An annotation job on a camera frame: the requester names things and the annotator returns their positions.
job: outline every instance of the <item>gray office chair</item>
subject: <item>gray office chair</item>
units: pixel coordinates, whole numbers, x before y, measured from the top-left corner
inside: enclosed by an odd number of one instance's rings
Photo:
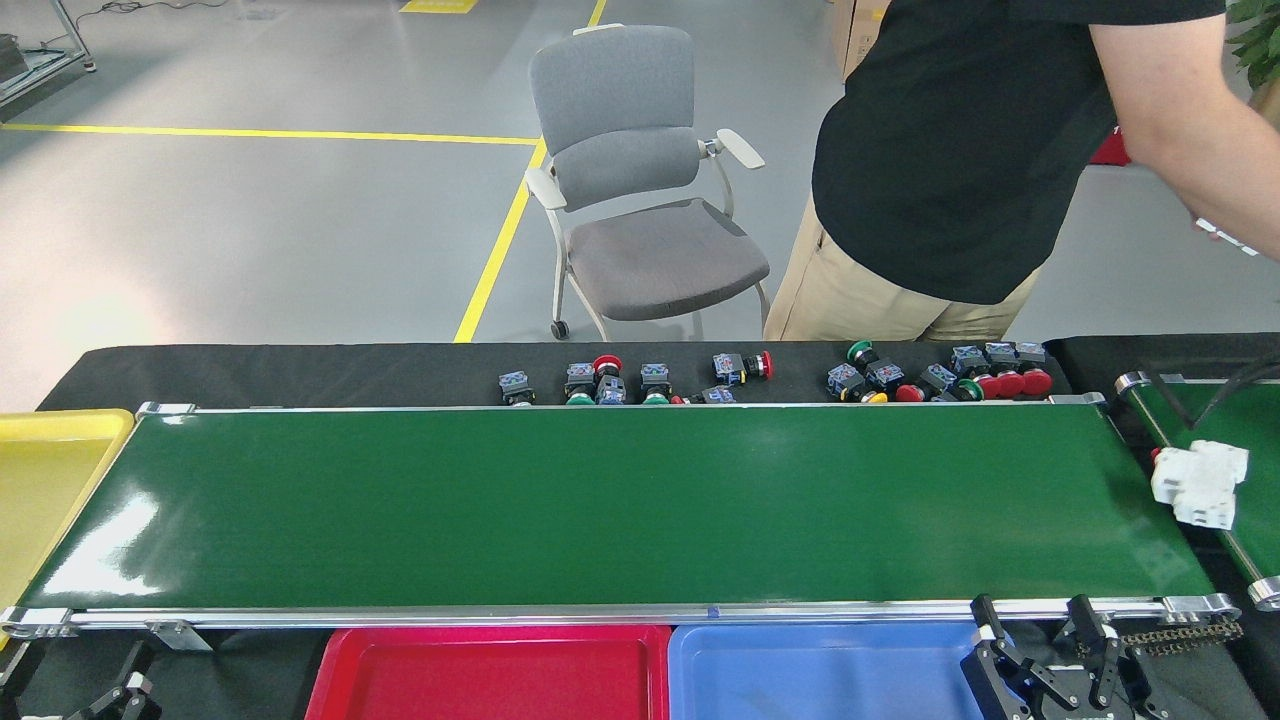
[[[552,334],[561,320],[564,278],[608,341],[604,318],[652,320],[684,315],[755,286],[760,323],[769,311],[762,281],[769,263],[733,220],[733,188],[719,164],[728,150],[749,169],[760,155],[733,131],[694,135],[694,41],[669,27],[602,26],[544,47],[530,67],[534,104],[552,159],[525,182],[556,234]],[[668,202],[562,231],[559,211],[684,187],[710,160],[724,186],[723,209],[701,197]]]

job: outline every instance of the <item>yellow floor line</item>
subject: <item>yellow floor line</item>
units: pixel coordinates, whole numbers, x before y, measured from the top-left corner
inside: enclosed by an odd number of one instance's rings
[[[410,0],[401,8],[401,12],[466,14],[475,5],[476,0]]]
[[[538,147],[534,149],[534,156],[529,159],[529,168],[541,168],[545,158],[547,145],[539,142]],[[485,305],[489,304],[489,293],[493,292],[493,284],[498,282],[498,273],[502,272],[502,264],[507,260],[507,251],[511,250],[511,241],[516,237],[516,228],[520,225],[520,218],[525,215],[525,205],[527,204],[529,187],[521,176],[520,190],[516,191],[516,197],[511,201],[511,208],[507,209],[507,219],[502,223],[502,231],[489,252],[489,260],[484,264],[480,282],[471,293],[471,302],[467,304],[467,311],[462,314],[462,324],[458,325],[453,342],[471,342],[471,338],[475,337],[476,327],[480,325],[480,315],[484,314]]]
[[[600,15],[604,14],[604,5],[608,4],[608,1],[609,0],[596,0],[595,10],[591,12],[591,19],[586,23],[586,27],[595,27],[600,24]]]
[[[275,137],[308,140],[390,140],[402,142],[458,142],[470,145],[524,145],[534,147],[536,137],[488,137],[474,135],[422,135],[410,132],[337,132],[296,129],[234,129],[234,128],[151,128],[122,126],[40,126],[5,123],[0,129],[35,132],[81,132],[91,135],[174,135],[196,137]]]

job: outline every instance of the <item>white electrical component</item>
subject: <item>white electrical component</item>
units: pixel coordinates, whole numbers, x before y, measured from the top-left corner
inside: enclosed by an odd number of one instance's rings
[[[1189,450],[1166,447],[1156,455],[1151,493],[1171,505],[1180,523],[1229,530],[1235,521],[1235,486],[1248,469],[1248,450],[1197,439]]]

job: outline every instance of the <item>chair seat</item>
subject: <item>chair seat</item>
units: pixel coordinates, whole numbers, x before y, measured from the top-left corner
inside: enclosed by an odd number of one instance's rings
[[[577,225],[566,243],[582,295],[614,320],[692,313],[769,274],[746,232],[701,197]]]

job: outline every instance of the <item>conveyor belt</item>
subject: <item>conveyor belt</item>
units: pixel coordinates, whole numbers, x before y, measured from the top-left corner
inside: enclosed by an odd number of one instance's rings
[[[1193,418],[1198,418],[1221,382],[1176,382],[1165,388]],[[1247,579],[1254,602],[1280,610],[1280,384],[1242,387],[1199,419],[1194,429],[1151,384],[1128,387],[1126,398],[1138,409],[1153,438],[1187,448],[1192,441],[1212,439],[1249,451],[1245,482],[1235,488],[1235,525],[1224,533]]]
[[[1199,596],[1089,405],[234,411],[140,421],[26,607]]]

